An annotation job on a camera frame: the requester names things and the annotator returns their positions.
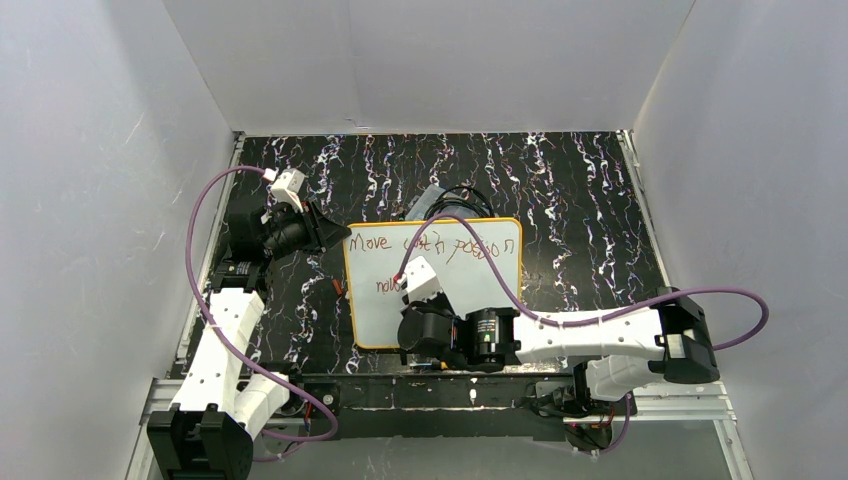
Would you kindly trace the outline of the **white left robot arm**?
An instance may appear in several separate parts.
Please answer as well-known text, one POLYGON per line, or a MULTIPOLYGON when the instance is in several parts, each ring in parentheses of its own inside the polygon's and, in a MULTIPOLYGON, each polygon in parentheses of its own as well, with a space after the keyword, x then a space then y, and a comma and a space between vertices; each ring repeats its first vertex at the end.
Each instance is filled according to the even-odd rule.
POLYGON ((238 385, 247 347, 265 310, 268 269, 302 251, 322 254, 349 237, 348 227, 316 202, 271 208, 239 202, 226 215, 224 256, 199 304, 203 334, 185 380, 165 410, 152 412, 147 435, 166 479, 245 479, 254 443, 296 386, 286 370, 258 366, 238 385))

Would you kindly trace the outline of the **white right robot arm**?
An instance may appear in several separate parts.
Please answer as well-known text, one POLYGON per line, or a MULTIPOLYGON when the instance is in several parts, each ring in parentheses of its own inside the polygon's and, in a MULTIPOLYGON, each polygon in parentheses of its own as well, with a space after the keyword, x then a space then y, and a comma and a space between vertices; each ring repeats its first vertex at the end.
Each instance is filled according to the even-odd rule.
POLYGON ((703 309, 673 290, 619 310, 490 307, 464 317, 438 293, 408 302, 401 313, 400 350, 450 370, 494 373, 508 365, 575 357, 573 395, 581 402, 616 402, 660 380, 706 384, 720 378, 703 309))

